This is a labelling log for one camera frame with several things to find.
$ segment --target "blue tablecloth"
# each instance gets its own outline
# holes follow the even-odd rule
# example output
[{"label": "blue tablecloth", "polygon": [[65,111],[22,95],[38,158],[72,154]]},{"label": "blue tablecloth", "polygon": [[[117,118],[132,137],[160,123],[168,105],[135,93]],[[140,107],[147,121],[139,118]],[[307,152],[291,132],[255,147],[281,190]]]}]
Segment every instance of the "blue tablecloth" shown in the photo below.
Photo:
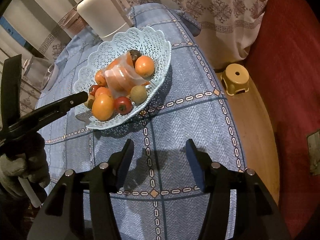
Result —
[{"label": "blue tablecloth", "polygon": [[[181,11],[155,3],[135,6],[131,14],[137,28],[162,30],[172,44],[171,67],[164,85],[145,116],[136,116],[116,128],[86,129],[72,109],[67,116],[41,129],[51,175],[47,191],[67,169],[92,169],[120,151],[131,138],[135,151],[124,188],[111,194],[122,239],[195,240],[209,195],[203,194],[193,179],[185,155],[186,140],[192,138],[213,161],[235,171],[245,169],[241,142],[217,76],[193,40],[193,35],[200,32],[198,23]],[[86,28],[68,44],[56,61],[60,68],[57,81],[41,95],[37,107],[72,93],[79,69],[100,43]],[[226,239],[234,231],[235,191],[231,192],[230,201]],[[84,217],[90,226],[87,193]]]}]

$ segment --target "yellow plastic stool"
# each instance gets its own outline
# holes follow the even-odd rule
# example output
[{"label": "yellow plastic stool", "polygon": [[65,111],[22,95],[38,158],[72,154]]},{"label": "yellow plastic stool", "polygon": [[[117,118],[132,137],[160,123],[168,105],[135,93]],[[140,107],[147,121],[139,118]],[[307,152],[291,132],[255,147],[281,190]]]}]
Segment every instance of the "yellow plastic stool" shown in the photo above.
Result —
[{"label": "yellow plastic stool", "polygon": [[230,64],[221,75],[221,80],[226,86],[226,93],[234,96],[239,92],[249,91],[249,73],[244,66]]}]

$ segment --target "plastic bag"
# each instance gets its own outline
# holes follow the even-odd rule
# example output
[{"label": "plastic bag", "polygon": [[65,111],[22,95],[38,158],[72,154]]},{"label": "plastic bag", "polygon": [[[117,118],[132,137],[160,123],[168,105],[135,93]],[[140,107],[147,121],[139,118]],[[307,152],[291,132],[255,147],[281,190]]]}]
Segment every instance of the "plastic bag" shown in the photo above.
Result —
[{"label": "plastic bag", "polygon": [[124,53],[104,69],[108,87],[113,98],[126,97],[134,86],[149,85],[134,68],[130,53]]}]

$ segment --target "red sofa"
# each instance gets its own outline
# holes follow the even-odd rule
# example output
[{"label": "red sofa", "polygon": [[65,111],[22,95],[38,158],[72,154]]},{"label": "red sofa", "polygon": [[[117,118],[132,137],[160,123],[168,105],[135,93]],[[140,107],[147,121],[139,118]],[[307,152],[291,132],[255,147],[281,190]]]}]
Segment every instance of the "red sofa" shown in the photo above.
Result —
[{"label": "red sofa", "polygon": [[279,208],[295,237],[320,202],[307,145],[307,135],[320,129],[320,24],[305,0],[268,1],[245,66],[273,123]]}]

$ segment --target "orange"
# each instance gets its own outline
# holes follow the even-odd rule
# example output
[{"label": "orange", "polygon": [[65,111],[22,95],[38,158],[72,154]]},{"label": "orange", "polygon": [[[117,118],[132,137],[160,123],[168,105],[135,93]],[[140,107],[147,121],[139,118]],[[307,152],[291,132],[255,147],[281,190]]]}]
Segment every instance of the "orange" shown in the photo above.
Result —
[{"label": "orange", "polygon": [[122,78],[119,71],[115,71],[113,75],[108,77],[108,87],[112,88],[118,93],[123,93],[125,89],[120,85],[118,79]]},{"label": "orange", "polygon": [[137,59],[135,71],[141,77],[149,77],[155,71],[155,63],[149,56],[141,56]]},{"label": "orange", "polygon": [[[115,65],[118,65],[120,63],[120,57],[119,56],[118,58],[116,58],[114,61],[112,61],[108,67],[107,67],[107,70],[110,70],[112,69]],[[131,55],[130,55],[130,52],[127,52],[126,53],[126,61],[127,61],[127,64],[131,67],[133,67],[133,62],[132,62],[132,58],[131,58]]]},{"label": "orange", "polygon": [[122,72],[122,86],[124,89],[130,93],[131,89],[135,86],[134,79],[130,76],[126,68],[119,67],[119,70]]},{"label": "orange", "polygon": [[[131,89],[137,85],[135,83],[137,78],[133,77],[127,69],[123,69],[122,72],[124,73],[124,78],[126,80],[127,91],[130,93]],[[150,85],[150,82],[145,80],[145,83],[142,84],[142,86],[146,85]]]},{"label": "orange", "polygon": [[114,111],[114,100],[107,94],[101,94],[92,105],[92,114],[100,121],[108,120]]},{"label": "orange", "polygon": [[97,89],[94,97],[97,98],[98,96],[102,95],[102,94],[106,94],[110,97],[112,97],[111,91],[109,88],[105,88],[105,87],[100,87]]},{"label": "orange", "polygon": [[103,70],[99,70],[96,75],[94,76],[94,80],[96,81],[96,83],[101,86],[101,87],[105,87],[107,85],[106,79],[104,77],[104,73]]}]

